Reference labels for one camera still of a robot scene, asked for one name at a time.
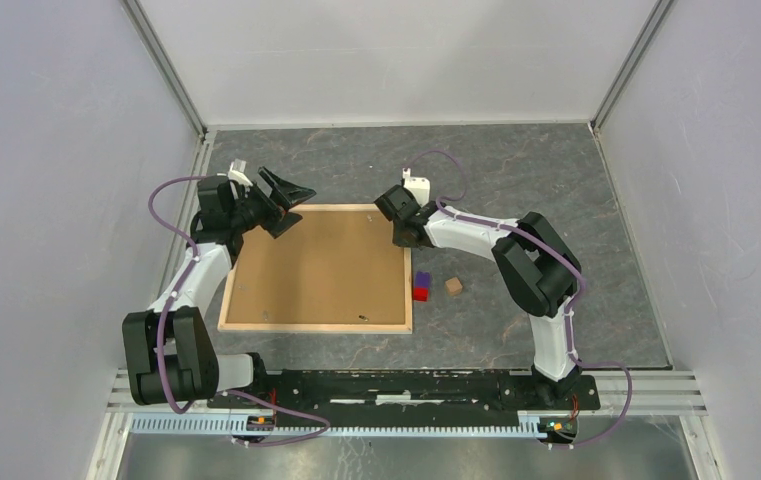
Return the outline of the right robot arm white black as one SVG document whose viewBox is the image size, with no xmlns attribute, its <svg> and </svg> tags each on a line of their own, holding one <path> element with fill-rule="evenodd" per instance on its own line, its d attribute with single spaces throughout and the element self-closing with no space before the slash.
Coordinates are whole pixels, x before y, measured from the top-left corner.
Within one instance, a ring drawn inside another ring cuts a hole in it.
<svg viewBox="0 0 761 480">
<path fill-rule="evenodd" d="M 396 246 L 453 249 L 493 261 L 510 297 L 530 318 L 536 400 L 558 408 L 573 396 L 572 381 L 582 372 L 574 347 L 574 304 L 586 281 L 580 262 L 544 216 L 474 215 L 439 200 L 420 202 L 402 185 L 374 205 L 392 223 Z"/>
</svg>

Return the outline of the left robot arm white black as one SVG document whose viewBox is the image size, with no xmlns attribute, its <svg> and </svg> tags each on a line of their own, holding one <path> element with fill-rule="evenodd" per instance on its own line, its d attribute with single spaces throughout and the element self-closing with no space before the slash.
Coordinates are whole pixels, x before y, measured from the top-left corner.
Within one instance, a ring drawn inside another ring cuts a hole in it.
<svg viewBox="0 0 761 480">
<path fill-rule="evenodd" d="M 317 194 L 266 167 L 258 174 L 266 189 L 236 170 L 189 177 L 196 187 L 198 210 L 187 229 L 164 220 L 153 205 L 157 194 L 174 180 L 150 195 L 150 214 L 182 239 L 186 249 L 167 289 L 145 310 L 128 314 L 122 322 L 136 404 L 165 404 L 184 414 L 196 401 L 215 396 L 219 364 L 204 324 L 215 291 L 235 267 L 246 233 L 262 229 L 272 238 L 282 236 L 302 219 L 295 207 Z"/>
</svg>

